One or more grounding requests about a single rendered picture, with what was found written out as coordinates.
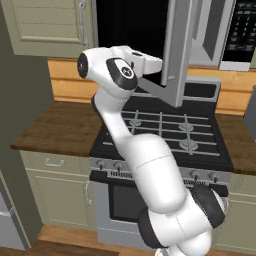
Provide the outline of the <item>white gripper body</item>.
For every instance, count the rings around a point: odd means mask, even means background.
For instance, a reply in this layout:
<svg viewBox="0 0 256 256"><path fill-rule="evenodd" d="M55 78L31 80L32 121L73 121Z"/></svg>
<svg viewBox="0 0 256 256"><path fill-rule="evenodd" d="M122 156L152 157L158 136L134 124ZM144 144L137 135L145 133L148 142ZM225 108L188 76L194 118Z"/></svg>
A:
<svg viewBox="0 0 256 256"><path fill-rule="evenodd" d="M134 63L134 72L138 77L160 72L163 63L160 58L149 55L133 55L132 62Z"/></svg>

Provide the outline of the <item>grey microwave door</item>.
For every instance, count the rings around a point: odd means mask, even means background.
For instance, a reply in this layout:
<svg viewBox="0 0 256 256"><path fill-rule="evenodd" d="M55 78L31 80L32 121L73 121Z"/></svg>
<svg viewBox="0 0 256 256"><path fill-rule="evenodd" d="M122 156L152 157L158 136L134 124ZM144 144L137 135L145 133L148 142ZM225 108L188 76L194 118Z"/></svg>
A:
<svg viewBox="0 0 256 256"><path fill-rule="evenodd" d="M169 0L160 83L139 86L173 107L182 105L188 65L217 66L235 0Z"/></svg>

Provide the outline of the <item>black and steel microwave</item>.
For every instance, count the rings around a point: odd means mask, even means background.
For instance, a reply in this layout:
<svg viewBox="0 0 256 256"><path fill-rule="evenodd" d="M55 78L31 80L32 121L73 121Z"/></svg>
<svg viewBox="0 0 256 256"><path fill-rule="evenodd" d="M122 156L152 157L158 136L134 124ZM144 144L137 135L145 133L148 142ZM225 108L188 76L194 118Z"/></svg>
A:
<svg viewBox="0 0 256 256"><path fill-rule="evenodd" d="M92 0L98 45L127 45L163 58L167 30L178 33L185 27L191 4L191 65L243 65L252 60L256 0Z"/></svg>

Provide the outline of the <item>steel oven door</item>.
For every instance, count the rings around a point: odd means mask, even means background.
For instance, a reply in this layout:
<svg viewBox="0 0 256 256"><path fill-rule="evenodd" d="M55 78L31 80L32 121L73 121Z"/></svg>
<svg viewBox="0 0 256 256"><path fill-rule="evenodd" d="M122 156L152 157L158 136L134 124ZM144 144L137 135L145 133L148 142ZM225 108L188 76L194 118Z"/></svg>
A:
<svg viewBox="0 0 256 256"><path fill-rule="evenodd" d="M225 219L228 188L195 184L184 189L180 205L171 212L149 209L133 181L93 180L98 240L138 249L176 249L201 256L212 244L212 230Z"/></svg>

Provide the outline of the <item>green base cupboard door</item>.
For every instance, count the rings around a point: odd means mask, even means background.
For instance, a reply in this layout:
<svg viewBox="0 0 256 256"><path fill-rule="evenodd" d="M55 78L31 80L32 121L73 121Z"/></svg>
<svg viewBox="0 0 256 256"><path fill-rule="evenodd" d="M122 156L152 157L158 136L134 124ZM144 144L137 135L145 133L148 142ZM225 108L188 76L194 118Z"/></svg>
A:
<svg viewBox="0 0 256 256"><path fill-rule="evenodd" d="M32 192L44 224L95 230L92 183L86 201L87 175L26 169Z"/></svg>
<svg viewBox="0 0 256 256"><path fill-rule="evenodd" d="M256 256L256 196L231 193L225 222L214 232L214 248Z"/></svg>

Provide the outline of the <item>black gas stove with oven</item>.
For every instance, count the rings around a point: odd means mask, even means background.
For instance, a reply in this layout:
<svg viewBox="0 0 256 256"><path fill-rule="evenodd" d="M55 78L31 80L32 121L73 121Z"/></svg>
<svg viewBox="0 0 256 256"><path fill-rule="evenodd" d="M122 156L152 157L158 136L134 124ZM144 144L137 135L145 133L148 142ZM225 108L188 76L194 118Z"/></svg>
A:
<svg viewBox="0 0 256 256"><path fill-rule="evenodd" d="M229 183L233 165L214 116L220 87L218 78L190 78L185 86L183 106L177 109L138 87L122 111L132 134L155 134L166 141L186 187ZM91 170L105 171L108 177L133 179L106 127L100 129L89 157ZM96 164L99 160L105 162L103 169ZM116 170L116 162L123 164L123 170ZM191 177L193 170L199 172L199 179ZM217 183L210 179L211 173L218 174Z"/></svg>

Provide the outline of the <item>green drawer front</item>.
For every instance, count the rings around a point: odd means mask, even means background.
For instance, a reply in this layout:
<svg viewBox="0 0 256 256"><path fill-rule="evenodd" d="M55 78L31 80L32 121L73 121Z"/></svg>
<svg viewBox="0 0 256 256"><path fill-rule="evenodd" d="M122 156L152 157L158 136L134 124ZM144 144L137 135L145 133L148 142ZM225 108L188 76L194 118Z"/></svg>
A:
<svg viewBox="0 0 256 256"><path fill-rule="evenodd" d="M230 193L256 196L256 176L232 174L228 188Z"/></svg>
<svg viewBox="0 0 256 256"><path fill-rule="evenodd" d="M47 170L55 172L66 172L75 174L88 174L90 171L90 161L87 157L50 154L42 152L21 151L22 160L26 168ZM53 163L64 160L61 167L50 167L45 165L46 158L50 158Z"/></svg>

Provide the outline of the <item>grey-green tall cabinet panel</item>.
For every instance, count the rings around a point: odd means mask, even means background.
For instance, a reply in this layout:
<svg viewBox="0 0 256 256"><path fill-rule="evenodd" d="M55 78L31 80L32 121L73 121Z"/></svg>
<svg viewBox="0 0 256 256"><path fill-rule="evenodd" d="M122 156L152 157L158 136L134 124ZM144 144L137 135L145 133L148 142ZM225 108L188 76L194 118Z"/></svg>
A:
<svg viewBox="0 0 256 256"><path fill-rule="evenodd" d="M14 53L0 4L0 172L28 248L42 221L21 155L11 144L52 103L47 59Z"/></svg>

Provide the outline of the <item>green wall cupboard door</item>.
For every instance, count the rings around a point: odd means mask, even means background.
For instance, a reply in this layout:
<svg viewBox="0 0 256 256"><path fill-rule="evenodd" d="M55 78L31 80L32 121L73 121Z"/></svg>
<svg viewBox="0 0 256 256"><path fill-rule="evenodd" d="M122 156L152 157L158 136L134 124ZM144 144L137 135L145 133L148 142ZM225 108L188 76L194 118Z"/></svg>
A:
<svg viewBox="0 0 256 256"><path fill-rule="evenodd" d="M80 0L0 0L16 55L50 58L77 58L92 48L94 36L94 0L86 0L83 11L82 45L79 24Z"/></svg>

